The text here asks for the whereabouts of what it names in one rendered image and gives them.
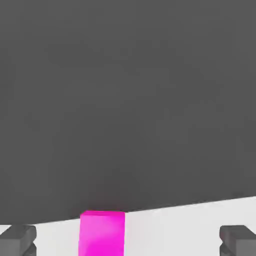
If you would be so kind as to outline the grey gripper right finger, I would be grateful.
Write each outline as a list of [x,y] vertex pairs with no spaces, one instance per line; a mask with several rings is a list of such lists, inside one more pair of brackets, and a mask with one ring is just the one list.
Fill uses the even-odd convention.
[[256,234],[245,225],[222,225],[219,256],[256,256]]

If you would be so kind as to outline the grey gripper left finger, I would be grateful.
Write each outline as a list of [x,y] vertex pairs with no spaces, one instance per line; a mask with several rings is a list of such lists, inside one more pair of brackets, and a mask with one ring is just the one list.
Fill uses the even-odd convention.
[[34,225],[11,225],[0,235],[0,256],[37,256]]

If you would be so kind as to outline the large magenta box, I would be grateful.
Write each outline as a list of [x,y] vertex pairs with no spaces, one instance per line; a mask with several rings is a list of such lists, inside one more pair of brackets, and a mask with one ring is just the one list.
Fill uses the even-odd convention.
[[124,256],[125,213],[87,210],[80,215],[78,256]]

